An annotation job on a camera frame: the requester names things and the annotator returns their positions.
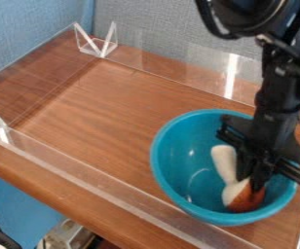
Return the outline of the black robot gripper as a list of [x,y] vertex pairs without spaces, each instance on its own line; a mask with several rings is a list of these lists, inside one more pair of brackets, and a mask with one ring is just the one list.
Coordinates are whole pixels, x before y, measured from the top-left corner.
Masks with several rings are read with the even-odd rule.
[[275,174],[300,185],[300,142],[294,135],[300,102],[291,109],[277,109],[274,104],[263,108],[257,104],[251,119],[223,114],[221,122],[217,137],[235,149],[237,180],[250,176],[254,193]]

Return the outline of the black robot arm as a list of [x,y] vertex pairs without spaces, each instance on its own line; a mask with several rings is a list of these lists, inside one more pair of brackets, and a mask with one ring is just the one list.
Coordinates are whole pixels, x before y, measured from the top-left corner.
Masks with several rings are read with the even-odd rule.
[[300,0],[194,0],[209,32],[253,37],[262,47],[262,86],[247,120],[222,116],[218,137],[235,148],[238,180],[259,191],[279,173],[300,184]]

